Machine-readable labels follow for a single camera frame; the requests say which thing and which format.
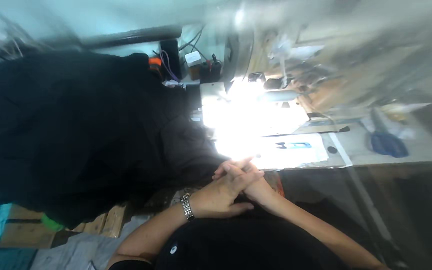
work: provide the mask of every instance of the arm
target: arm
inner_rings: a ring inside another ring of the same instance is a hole
[[[264,209],[307,231],[348,266],[364,269],[387,269],[371,253],[335,227],[294,205],[278,193],[271,192],[272,194],[260,203]]]
[[[257,170],[254,165],[249,163],[249,160],[245,159],[244,162],[230,160],[225,163],[242,168],[246,172]],[[213,179],[219,179],[219,177],[225,174],[225,169],[220,166],[214,173]],[[257,202],[269,213],[284,218],[288,222],[307,231],[333,251],[348,266],[377,270],[388,269],[350,237],[280,196],[269,186],[264,178],[260,178],[249,185],[244,190],[244,193],[249,199]]]
[[[264,175],[254,170],[244,173],[239,169],[227,169],[229,173],[213,181],[189,198],[195,218],[229,218],[253,209],[250,203],[234,200],[240,192]],[[133,231],[111,257],[106,269],[124,260],[152,261],[159,254],[169,237],[187,221],[183,206],[176,204],[159,213]]]
[[[109,260],[108,268],[124,260],[152,261],[175,230],[186,222],[181,204],[164,210],[124,239]]]

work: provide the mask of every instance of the wooden pallet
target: wooden pallet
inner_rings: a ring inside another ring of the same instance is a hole
[[[81,223],[73,230],[52,231],[41,223],[42,212],[13,205],[0,239],[0,248],[49,249],[66,243],[70,236],[82,232],[118,238],[130,217],[128,208],[126,205],[116,205],[93,222]]]

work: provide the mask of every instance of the white paper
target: white paper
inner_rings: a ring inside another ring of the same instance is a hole
[[[308,143],[310,148],[278,148],[278,143]],[[249,141],[215,142],[216,149],[222,155],[233,160],[249,156],[255,157],[252,162],[258,169],[297,168],[307,163],[328,160],[328,153],[323,139],[318,133],[285,135],[277,137],[260,137]]]

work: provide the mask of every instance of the black circle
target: black circle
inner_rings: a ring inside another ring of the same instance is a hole
[[[330,152],[331,154],[336,154],[338,150],[335,147],[330,146],[328,147],[328,152]]]

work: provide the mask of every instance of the green cloth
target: green cloth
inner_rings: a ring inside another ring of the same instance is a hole
[[[41,217],[41,222],[46,228],[55,232],[59,232],[64,229],[64,225],[52,220],[46,214],[43,214],[43,216]]]

